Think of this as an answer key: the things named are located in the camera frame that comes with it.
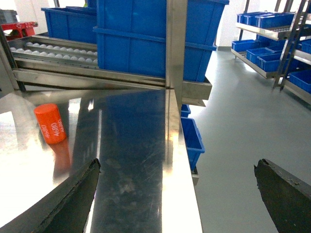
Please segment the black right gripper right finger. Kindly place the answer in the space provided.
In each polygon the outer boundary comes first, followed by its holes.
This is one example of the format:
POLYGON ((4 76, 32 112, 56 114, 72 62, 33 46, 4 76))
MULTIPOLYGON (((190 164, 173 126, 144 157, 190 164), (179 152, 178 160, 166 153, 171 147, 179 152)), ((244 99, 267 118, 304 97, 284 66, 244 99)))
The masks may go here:
POLYGON ((254 166, 262 201, 279 233, 311 231, 311 186, 267 159, 254 166))

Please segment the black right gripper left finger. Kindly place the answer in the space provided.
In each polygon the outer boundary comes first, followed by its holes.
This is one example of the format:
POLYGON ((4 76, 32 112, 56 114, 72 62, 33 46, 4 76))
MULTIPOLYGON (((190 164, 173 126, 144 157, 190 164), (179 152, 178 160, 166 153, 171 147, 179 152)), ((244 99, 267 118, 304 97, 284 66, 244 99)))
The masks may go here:
POLYGON ((0 228, 2 233, 82 233, 100 174, 100 162, 84 164, 31 208, 0 228))

